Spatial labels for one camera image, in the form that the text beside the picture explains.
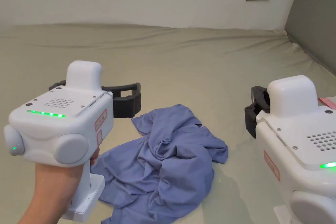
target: green led light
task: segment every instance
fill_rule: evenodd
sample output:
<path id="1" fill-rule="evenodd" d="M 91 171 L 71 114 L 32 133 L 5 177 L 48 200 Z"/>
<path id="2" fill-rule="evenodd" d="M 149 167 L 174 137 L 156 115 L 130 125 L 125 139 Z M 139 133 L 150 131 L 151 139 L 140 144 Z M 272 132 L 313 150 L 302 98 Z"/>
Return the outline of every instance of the green led light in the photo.
<path id="1" fill-rule="evenodd" d="M 41 111 L 35 111 L 35 110 L 27 110 L 27 112 L 34 113 L 34 114 L 46 114 L 46 115 L 56 116 L 56 117 L 65 117 L 64 114 L 54 114 L 54 113 L 41 112 Z"/>
<path id="2" fill-rule="evenodd" d="M 328 163 L 325 165 L 320 165 L 321 168 L 331 168 L 331 167 L 335 167 L 336 166 L 336 162 L 332 162 L 332 163 Z"/>

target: red warning label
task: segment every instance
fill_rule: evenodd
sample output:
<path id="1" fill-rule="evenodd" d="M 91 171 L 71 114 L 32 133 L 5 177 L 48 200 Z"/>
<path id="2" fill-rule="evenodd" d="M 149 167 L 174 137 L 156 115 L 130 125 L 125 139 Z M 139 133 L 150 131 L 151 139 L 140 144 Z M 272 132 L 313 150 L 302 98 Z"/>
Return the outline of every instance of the red warning label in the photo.
<path id="1" fill-rule="evenodd" d="M 280 181 L 280 171 L 275 165 L 275 163 L 272 161 L 272 159 L 269 157 L 266 151 L 264 151 L 264 158 L 266 163 L 268 164 L 269 168 L 272 170 L 272 172 L 275 174 L 278 181 Z"/>
<path id="2" fill-rule="evenodd" d="M 97 146 L 99 146 L 102 141 L 103 141 L 103 134 L 102 134 L 101 130 L 99 130 L 99 132 L 97 134 Z"/>
<path id="3" fill-rule="evenodd" d="M 100 115 L 100 117 L 97 119 L 97 121 L 94 123 L 94 128 L 96 131 L 100 128 L 100 126 L 103 124 L 107 117 L 107 110 L 104 110 L 104 112 Z"/>

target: gray wall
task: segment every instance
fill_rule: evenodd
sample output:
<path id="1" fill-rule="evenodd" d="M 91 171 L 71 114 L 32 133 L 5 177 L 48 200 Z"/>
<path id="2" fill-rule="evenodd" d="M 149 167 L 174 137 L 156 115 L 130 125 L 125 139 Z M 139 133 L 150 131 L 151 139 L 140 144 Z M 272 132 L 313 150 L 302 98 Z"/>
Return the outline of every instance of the gray wall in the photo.
<path id="1" fill-rule="evenodd" d="M 336 73 L 336 0 L 294 0 L 285 30 L 290 39 Z"/>

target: hand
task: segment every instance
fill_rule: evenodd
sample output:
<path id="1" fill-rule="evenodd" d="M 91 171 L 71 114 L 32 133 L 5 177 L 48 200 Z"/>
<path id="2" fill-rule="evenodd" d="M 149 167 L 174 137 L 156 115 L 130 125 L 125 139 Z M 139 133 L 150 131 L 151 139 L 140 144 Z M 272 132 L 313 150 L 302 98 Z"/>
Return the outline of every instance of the hand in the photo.
<path id="1" fill-rule="evenodd" d="M 100 149 L 90 158 L 95 163 Z M 35 193 L 19 224 L 57 223 L 67 211 L 82 177 L 84 165 L 65 168 L 43 164 L 35 165 Z"/>

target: mattress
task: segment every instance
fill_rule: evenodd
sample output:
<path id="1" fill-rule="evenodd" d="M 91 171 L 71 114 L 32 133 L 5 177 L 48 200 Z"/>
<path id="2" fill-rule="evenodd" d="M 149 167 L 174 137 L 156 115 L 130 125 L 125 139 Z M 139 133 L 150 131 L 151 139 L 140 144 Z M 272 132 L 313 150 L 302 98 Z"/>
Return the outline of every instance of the mattress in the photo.
<path id="1" fill-rule="evenodd" d="M 273 207 L 283 201 L 244 125 L 250 89 L 304 74 L 315 83 L 319 97 L 336 95 L 336 77 L 282 32 L 97 24 L 18 26 L 0 36 L 1 125 L 8 123 L 11 110 L 64 80 L 68 65 L 78 59 L 102 65 L 104 86 L 140 82 L 140 113 L 181 103 L 229 146 L 228 162 L 213 164 L 210 194 L 176 223 L 278 223 Z M 138 137 L 129 118 L 116 119 L 101 152 Z M 33 195 L 33 164 L 11 157 L 3 139 L 0 162 L 1 220 L 16 223 Z M 112 210 L 98 202 L 87 223 L 99 223 Z"/>

